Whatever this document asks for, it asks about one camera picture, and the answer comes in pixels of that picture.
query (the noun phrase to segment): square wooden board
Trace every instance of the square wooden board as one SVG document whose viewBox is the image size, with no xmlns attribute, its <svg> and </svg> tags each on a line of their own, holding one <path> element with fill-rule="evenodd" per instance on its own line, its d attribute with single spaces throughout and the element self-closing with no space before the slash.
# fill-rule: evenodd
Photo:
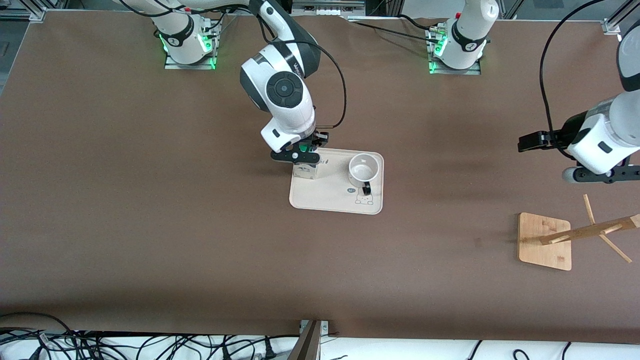
<svg viewBox="0 0 640 360">
<path fill-rule="evenodd" d="M 518 215 L 518 259 L 560 270 L 571 270 L 571 241 L 542 245 L 526 239 L 550 235 L 571 229 L 566 220 L 530 213 Z"/>
</svg>

